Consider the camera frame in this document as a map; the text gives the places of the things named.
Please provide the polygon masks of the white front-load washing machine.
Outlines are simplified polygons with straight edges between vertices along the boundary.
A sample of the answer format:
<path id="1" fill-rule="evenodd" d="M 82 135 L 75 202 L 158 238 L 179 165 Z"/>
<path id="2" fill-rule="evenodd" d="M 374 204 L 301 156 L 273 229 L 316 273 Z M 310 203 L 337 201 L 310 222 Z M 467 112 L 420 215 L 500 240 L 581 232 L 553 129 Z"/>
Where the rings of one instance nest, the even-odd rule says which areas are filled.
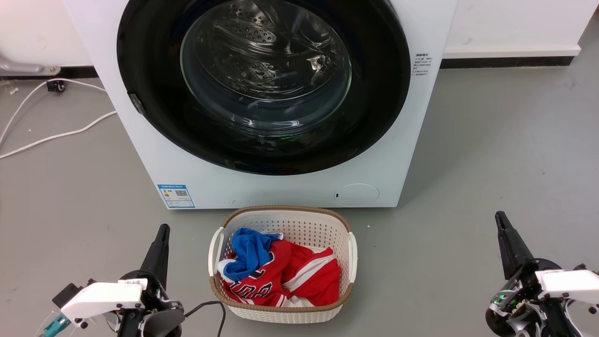
<path id="1" fill-rule="evenodd" d="M 391 128 L 372 147 L 338 166 L 289 176 L 251 174 L 190 154 L 163 136 L 128 96 L 117 60 L 117 33 L 129 0 L 62 0 L 94 68 L 153 184 L 186 185 L 195 209 L 250 205 L 344 207 L 342 186 L 364 183 L 380 196 L 371 207 L 396 207 L 436 82 L 459 0 L 387 0 L 410 51 L 433 57 L 428 75 L 411 75 L 406 101 Z"/>

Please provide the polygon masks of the round black glass washer door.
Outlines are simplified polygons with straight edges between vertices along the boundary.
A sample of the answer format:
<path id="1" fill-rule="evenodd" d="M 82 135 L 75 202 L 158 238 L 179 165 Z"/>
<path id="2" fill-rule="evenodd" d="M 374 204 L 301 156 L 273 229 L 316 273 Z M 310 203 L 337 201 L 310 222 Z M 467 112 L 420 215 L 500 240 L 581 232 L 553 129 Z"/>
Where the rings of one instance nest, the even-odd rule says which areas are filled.
<path id="1" fill-rule="evenodd" d="M 286 0 L 321 15 L 346 45 L 351 85 L 330 117 L 294 135 L 257 136 L 217 121 L 183 78 L 180 52 L 194 21 L 229 0 L 129 0 L 117 60 L 137 111 L 171 142 L 218 166 L 289 176 L 338 166 L 372 147 L 396 121 L 410 84 L 410 51 L 387 0 Z"/>

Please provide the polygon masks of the white plastic laundry basket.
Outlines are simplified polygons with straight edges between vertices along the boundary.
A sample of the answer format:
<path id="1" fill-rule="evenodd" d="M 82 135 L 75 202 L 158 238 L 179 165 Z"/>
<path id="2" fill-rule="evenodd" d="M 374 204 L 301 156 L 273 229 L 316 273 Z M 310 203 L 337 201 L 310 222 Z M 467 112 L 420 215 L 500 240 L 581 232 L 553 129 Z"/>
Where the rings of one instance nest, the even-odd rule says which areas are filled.
<path id="1" fill-rule="evenodd" d="M 239 228 L 251 228 L 261 233 L 283 233 L 283 239 L 321 252 L 331 248 L 342 271 L 339 299 L 322 307 L 268 307 L 242 304 L 225 292 L 225 281 L 217 264 L 236 258 L 231 244 Z M 214 233 L 208 252 L 208 273 L 212 291 L 233 313 L 259 322 L 305 324 L 331 320 L 353 291 L 358 269 L 358 245 L 347 220 L 334 211 L 293 205 L 260 205 L 233 212 Z"/>

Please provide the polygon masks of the black text sticker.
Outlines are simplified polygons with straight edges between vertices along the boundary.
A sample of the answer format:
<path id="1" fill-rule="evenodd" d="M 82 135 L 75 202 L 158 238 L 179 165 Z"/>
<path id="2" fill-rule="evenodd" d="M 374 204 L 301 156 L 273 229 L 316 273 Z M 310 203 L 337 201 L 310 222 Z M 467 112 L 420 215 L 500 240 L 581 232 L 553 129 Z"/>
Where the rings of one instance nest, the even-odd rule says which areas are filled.
<path id="1" fill-rule="evenodd" d="M 417 53 L 411 65 L 411 75 L 428 75 L 433 57 L 428 53 Z"/>

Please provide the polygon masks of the round white filter cover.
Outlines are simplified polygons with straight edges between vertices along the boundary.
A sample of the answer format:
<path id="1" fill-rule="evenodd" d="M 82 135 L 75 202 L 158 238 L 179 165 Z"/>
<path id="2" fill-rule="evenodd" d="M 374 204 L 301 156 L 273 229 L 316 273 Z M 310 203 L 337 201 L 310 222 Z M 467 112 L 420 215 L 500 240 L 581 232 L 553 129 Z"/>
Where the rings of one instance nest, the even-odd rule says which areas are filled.
<path id="1" fill-rule="evenodd" d="M 379 190 L 368 184 L 354 183 L 342 186 L 334 193 L 334 200 L 344 207 L 371 207 L 380 196 Z"/>

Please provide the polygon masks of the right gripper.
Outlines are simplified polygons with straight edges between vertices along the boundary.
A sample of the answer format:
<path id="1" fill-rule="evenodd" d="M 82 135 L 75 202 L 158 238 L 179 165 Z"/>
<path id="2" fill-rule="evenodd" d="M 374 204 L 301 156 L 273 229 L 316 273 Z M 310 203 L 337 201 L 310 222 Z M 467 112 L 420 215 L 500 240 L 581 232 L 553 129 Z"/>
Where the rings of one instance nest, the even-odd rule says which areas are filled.
<path id="1" fill-rule="evenodd" d="M 556 310 L 563 315 L 569 315 L 575 303 L 590 306 L 591 312 L 597 311 L 599 272 L 588 270 L 584 263 L 565 270 L 546 259 L 533 260 L 533 254 L 505 212 L 497 211 L 495 220 L 507 282 L 490 301 L 492 315 L 526 315 L 528 312 L 548 315 L 551 303 L 556 304 Z"/>

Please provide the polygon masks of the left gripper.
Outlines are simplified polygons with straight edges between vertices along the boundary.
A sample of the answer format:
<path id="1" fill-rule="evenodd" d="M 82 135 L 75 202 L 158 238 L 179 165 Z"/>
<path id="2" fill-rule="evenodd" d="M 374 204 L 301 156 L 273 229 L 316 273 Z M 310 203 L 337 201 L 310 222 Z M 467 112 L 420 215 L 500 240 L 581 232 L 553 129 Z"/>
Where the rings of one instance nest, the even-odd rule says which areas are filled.
<path id="1" fill-rule="evenodd" d="M 166 295 L 169 261 L 170 226 L 161 224 L 150 245 L 141 270 L 127 273 L 116 282 L 96 282 L 87 286 L 68 284 L 52 303 L 64 318 L 77 328 L 86 328 L 96 316 L 112 313 L 117 316 L 115 327 L 128 311 L 141 316 L 174 308 L 174 300 Z"/>

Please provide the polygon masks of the red basketball jersey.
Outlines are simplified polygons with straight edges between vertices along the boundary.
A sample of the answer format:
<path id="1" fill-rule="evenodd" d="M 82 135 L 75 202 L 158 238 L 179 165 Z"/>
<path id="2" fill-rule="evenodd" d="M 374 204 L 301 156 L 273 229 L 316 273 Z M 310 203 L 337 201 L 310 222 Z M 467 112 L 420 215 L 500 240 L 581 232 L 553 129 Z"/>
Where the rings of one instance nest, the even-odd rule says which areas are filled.
<path id="1" fill-rule="evenodd" d="M 322 307 L 338 301 L 342 269 L 331 248 L 313 252 L 279 240 L 271 244 L 270 256 L 267 264 L 240 282 L 221 275 L 226 294 L 242 304 L 268 307 Z"/>

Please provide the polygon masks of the blue garment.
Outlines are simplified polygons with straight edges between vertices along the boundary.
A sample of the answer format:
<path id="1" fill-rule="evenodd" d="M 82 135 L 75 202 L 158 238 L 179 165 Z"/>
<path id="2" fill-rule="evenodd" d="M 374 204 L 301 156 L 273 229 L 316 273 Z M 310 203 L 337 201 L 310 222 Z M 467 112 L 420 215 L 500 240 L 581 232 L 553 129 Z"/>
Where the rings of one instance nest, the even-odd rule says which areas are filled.
<path id="1" fill-rule="evenodd" d="M 271 260 L 271 244 L 283 239 L 283 233 L 261 233 L 251 228 L 239 228 L 232 237 L 236 258 L 222 260 L 217 269 L 231 282 L 250 277 Z"/>

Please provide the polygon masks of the blue energy label sticker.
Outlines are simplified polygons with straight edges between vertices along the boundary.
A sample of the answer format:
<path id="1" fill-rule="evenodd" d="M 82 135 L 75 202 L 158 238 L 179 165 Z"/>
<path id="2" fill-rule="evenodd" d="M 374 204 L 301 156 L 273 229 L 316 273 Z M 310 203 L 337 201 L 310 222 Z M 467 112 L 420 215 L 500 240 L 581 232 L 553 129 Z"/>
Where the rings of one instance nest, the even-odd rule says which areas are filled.
<path id="1" fill-rule="evenodd" d="M 167 209 L 194 209 L 195 204 L 186 185 L 157 185 Z"/>

